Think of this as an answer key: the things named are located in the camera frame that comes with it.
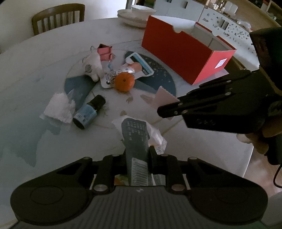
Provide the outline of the person's right hand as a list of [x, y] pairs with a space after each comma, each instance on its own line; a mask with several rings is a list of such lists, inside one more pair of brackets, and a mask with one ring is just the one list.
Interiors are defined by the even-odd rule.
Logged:
[[266, 154], [269, 150], [267, 139], [278, 134], [281, 134], [281, 121], [266, 125], [258, 134], [236, 134], [236, 137], [242, 143], [253, 144], [258, 153]]

